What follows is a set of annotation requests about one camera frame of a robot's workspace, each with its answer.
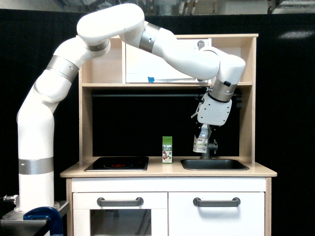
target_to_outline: blue clamp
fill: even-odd
[[[23,216],[23,220],[47,219],[51,236],[63,236],[63,219],[55,208],[50,206],[38,207]]]

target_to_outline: faucet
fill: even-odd
[[[214,154],[216,154],[217,150],[218,150],[218,143],[214,139],[213,143],[209,143],[208,144],[206,153],[202,153],[200,159],[202,159],[202,160],[210,160],[210,159],[212,159],[212,157],[210,156],[210,151],[214,151]]]

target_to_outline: oven window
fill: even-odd
[[[91,236],[151,235],[150,209],[91,210]]]

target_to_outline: drawer handle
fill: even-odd
[[[143,198],[136,198],[136,200],[123,201],[107,201],[104,198],[99,198],[97,204],[100,207],[138,207],[143,204]]]
[[[192,202],[196,207],[238,207],[241,204],[239,198],[233,198],[231,201],[202,201],[200,198],[194,198]]]

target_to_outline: blue sticker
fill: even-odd
[[[154,83],[154,77],[148,77],[149,83]]]

